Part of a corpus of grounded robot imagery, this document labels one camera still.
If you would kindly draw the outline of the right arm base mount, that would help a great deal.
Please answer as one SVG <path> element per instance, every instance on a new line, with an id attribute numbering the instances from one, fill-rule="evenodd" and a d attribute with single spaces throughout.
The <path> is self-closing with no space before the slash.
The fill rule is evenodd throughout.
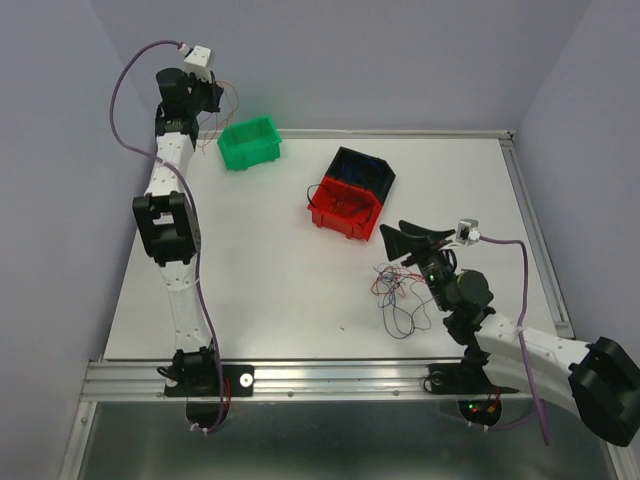
<path id="1" fill-rule="evenodd" d="M 488 365 L 489 355 L 467 349 L 459 362 L 436 362 L 427 366 L 423 389 L 434 395 L 489 395 L 498 391 L 518 393 L 513 388 L 492 383 L 483 367 Z"/>

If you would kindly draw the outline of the red plastic bin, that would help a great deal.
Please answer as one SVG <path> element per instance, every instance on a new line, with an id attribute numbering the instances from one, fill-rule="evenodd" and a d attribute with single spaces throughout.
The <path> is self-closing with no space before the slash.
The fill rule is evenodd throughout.
<path id="1" fill-rule="evenodd" d="M 368 241 L 383 208 L 372 192 L 327 176 L 310 185 L 306 197 L 316 227 L 351 240 Z"/>

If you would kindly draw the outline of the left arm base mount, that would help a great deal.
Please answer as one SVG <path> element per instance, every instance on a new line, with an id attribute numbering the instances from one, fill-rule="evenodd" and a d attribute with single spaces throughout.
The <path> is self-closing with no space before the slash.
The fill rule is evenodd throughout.
<path id="1" fill-rule="evenodd" d="M 219 397 L 220 386 L 231 398 L 251 397 L 254 392 L 253 365 L 222 364 L 219 379 L 215 351 L 201 348 L 197 352 L 178 350 L 169 366 L 160 366 L 157 373 L 165 380 L 164 395 L 169 398 Z"/>

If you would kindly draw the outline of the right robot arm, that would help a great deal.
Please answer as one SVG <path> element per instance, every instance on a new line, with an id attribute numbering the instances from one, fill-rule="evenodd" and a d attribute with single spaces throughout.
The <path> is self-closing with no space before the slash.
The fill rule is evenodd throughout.
<path id="1" fill-rule="evenodd" d="M 407 221 L 381 225 L 389 260 L 419 269 L 447 333 L 465 349 L 460 378 L 472 390 L 487 385 L 532 396 L 541 425 L 547 403 L 577 416 L 600 439 L 627 447 L 639 432 L 639 367 L 616 341 L 562 338 L 528 328 L 528 301 L 511 320 L 492 306 L 494 295 L 485 275 L 459 270 L 451 253 L 490 242 L 475 220 L 457 228 L 430 230 Z"/>

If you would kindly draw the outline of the black plastic bin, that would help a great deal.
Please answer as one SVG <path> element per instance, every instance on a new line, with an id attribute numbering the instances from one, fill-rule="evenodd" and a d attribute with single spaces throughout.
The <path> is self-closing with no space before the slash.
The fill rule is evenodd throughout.
<path id="1" fill-rule="evenodd" d="M 381 204 L 396 179 L 387 161 L 344 146 L 338 148 L 325 175 L 372 192 Z"/>

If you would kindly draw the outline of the green plastic bin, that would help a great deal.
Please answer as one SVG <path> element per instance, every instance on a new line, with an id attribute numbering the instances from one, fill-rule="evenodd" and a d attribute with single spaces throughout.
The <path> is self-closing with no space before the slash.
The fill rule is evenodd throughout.
<path id="1" fill-rule="evenodd" d="M 271 116 L 265 115 L 225 128 L 217 140 L 230 171 L 247 170 L 281 156 L 282 138 Z"/>

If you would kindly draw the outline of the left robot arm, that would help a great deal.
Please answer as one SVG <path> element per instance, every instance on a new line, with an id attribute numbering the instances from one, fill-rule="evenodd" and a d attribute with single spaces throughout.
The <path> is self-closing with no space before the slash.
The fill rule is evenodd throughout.
<path id="1" fill-rule="evenodd" d="M 159 71 L 156 82 L 161 95 L 156 162 L 145 193 L 132 208 L 145 253 L 160 269 L 173 321 L 175 353 L 171 365 L 158 373 L 165 378 L 167 396 L 214 396 L 220 393 L 223 371 L 198 293 L 201 234 L 183 180 L 196 150 L 198 115 L 217 109 L 219 91 L 178 68 Z"/>

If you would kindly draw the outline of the aluminium mounting rail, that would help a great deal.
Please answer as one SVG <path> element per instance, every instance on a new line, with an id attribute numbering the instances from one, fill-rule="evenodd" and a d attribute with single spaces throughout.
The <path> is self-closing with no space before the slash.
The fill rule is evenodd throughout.
<path id="1" fill-rule="evenodd" d="M 381 361 L 249 361 L 254 392 L 234 402 L 414 401 L 484 395 L 434 395 L 423 389 L 430 359 Z M 98 361 L 86 370 L 81 399 L 93 402 L 213 401 L 216 397 L 169 398 L 157 373 L 166 361 Z"/>

